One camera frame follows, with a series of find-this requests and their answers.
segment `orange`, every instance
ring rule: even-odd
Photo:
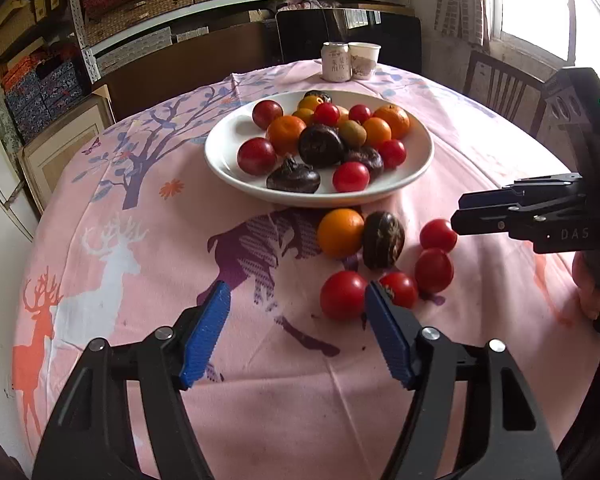
[[[314,112],[312,110],[309,110],[309,108],[298,108],[298,110],[293,112],[292,115],[295,117],[300,117],[304,121],[304,124],[306,124],[307,126],[311,126],[311,123],[314,122],[312,118]]]
[[[392,139],[401,139],[409,131],[409,115],[398,105],[381,106],[374,112],[374,117],[384,119],[389,124]]]
[[[367,146],[377,149],[386,140],[391,140],[391,127],[380,117],[367,119],[362,127],[366,131]]]
[[[318,107],[318,105],[321,105],[323,102],[324,99],[318,97],[317,95],[308,95],[298,103],[298,109],[309,108],[309,110],[315,112],[315,109]]]
[[[340,123],[349,120],[349,110],[347,110],[344,106],[336,106],[338,110],[340,110],[340,118],[338,119],[338,124],[336,126],[340,126]]]
[[[365,219],[353,209],[334,209],[318,225],[318,245],[327,256],[341,260],[360,250],[364,228]]]
[[[267,128],[267,139],[273,144],[273,149],[280,156],[287,153],[295,155],[298,152],[298,137],[306,128],[304,121],[293,115],[283,115],[275,119]]]

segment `chair back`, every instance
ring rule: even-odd
[[[473,50],[469,58],[469,67],[466,71],[466,79],[464,80],[464,88],[462,89],[462,94],[466,96],[469,96],[474,81],[475,68],[479,62],[491,69],[487,99],[483,104],[505,119],[513,122],[514,117],[518,113],[518,108],[520,108],[526,88],[534,88],[540,93],[543,85],[542,81],[499,59]],[[538,106],[531,121],[531,127],[527,132],[533,138],[536,138],[538,134],[545,108],[546,103],[544,99],[539,97]]]

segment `finger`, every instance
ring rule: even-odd
[[[591,294],[596,288],[596,280],[587,266],[583,252],[575,253],[571,264],[571,276],[574,283],[586,294]]]
[[[600,314],[600,289],[597,288],[590,294],[579,289],[578,296],[584,315],[589,317],[589,319],[597,319]]]

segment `pink tablecloth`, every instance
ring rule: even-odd
[[[315,243],[323,213],[250,198],[216,179],[203,158],[205,136],[224,114],[279,92],[336,88],[319,73],[304,61],[231,75],[116,124],[67,166],[36,234],[23,290],[29,309],[20,305],[15,336],[14,385],[32,450],[91,338],[141,340],[221,278],[233,289],[231,314],[206,378],[183,394],[216,478],[380,476],[411,394],[389,376],[368,326],[321,316],[320,285],[343,267]],[[427,173],[362,208],[402,219],[407,248],[397,266],[407,273],[420,227],[449,218],[462,193],[566,171],[517,127],[420,76],[383,66],[370,82],[337,88],[398,103],[433,133]],[[600,358],[600,335],[574,294],[571,255],[535,255],[503,234],[461,237],[452,259],[453,283],[420,301],[418,318],[458,342],[505,341],[557,445]],[[362,263],[359,271],[376,277]],[[156,474],[139,389],[129,393],[141,464]],[[459,390],[443,470],[461,407]]]

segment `red tomato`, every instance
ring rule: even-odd
[[[357,121],[360,124],[364,123],[367,119],[371,118],[371,110],[365,105],[355,105],[349,110],[349,119]]]
[[[272,101],[270,99],[266,99],[264,101],[260,101],[253,107],[253,112],[251,112],[251,119],[263,130],[266,130],[269,125],[277,119],[278,117],[282,117],[284,112],[282,111],[282,106],[280,106],[277,102]]]
[[[366,281],[357,272],[336,272],[320,290],[320,308],[335,321],[355,319],[365,309],[365,288]]]
[[[335,126],[340,120],[340,110],[336,105],[331,103],[322,103],[317,105],[312,115],[314,124],[326,124],[327,126]]]
[[[451,228],[451,222],[444,218],[427,222],[420,231],[420,245],[423,249],[437,247],[450,253],[457,241],[458,233]]]
[[[338,193],[362,191],[369,185],[369,170],[360,162],[345,162],[333,173],[333,187]]]
[[[407,150],[398,139],[386,140],[380,144],[378,153],[382,157],[384,167],[388,170],[394,170],[407,160]]]
[[[390,272],[380,278],[380,285],[396,305],[411,308],[418,300],[415,280],[403,272]]]
[[[453,280],[454,264],[442,249],[425,249],[416,262],[415,277],[420,290],[435,294]]]
[[[271,173],[276,165],[276,150],[268,139],[256,137],[247,140],[238,150],[238,166],[250,175]]]

